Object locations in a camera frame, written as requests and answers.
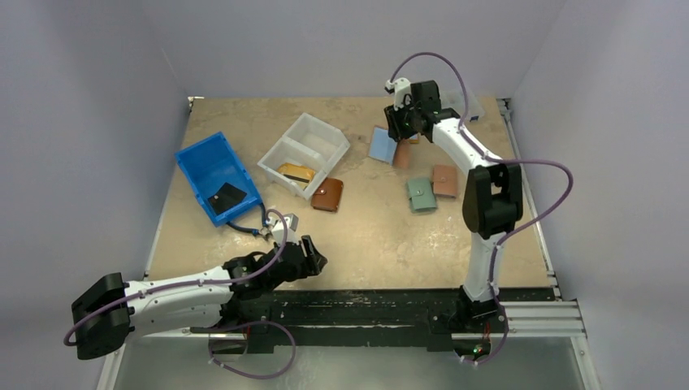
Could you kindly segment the gold card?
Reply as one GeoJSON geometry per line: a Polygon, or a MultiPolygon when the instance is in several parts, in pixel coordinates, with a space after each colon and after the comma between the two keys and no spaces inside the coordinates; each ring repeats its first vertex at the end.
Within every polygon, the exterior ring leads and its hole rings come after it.
{"type": "Polygon", "coordinates": [[[290,162],[283,163],[277,171],[287,179],[297,182],[299,185],[308,186],[315,177],[315,170],[290,162]]]}

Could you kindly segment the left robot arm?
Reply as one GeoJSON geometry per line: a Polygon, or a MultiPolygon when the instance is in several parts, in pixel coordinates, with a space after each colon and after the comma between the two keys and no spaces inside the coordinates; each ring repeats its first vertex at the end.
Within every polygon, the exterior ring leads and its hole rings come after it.
{"type": "Polygon", "coordinates": [[[126,341],[183,327],[231,322],[233,304],[256,299],[282,283],[319,275],[328,260],[310,236],[251,252],[183,277],[126,282],[119,272],[101,277],[71,304],[73,328],[64,343],[86,361],[113,353],[126,341]]]}

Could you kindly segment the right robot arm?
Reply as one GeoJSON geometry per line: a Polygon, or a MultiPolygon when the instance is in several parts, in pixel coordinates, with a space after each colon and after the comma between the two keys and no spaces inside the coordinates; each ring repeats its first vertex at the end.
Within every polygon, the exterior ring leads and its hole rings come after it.
{"type": "Polygon", "coordinates": [[[462,218],[472,234],[470,265],[462,290],[469,302],[498,293],[496,265],[502,242],[523,216],[522,170],[509,165],[473,136],[453,108],[444,108],[436,82],[406,78],[385,84],[393,103],[384,109],[394,141],[418,134],[443,150],[465,175],[462,218]]]}

